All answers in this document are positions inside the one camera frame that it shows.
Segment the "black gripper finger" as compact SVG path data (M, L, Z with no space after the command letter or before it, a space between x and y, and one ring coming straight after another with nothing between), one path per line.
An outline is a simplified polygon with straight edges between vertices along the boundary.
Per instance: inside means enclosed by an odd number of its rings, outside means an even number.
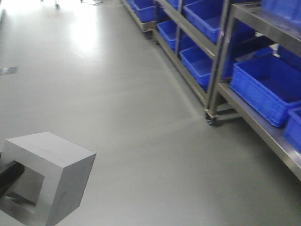
M12 184L24 173L24 165L20 163L8 163L0 169L0 197Z

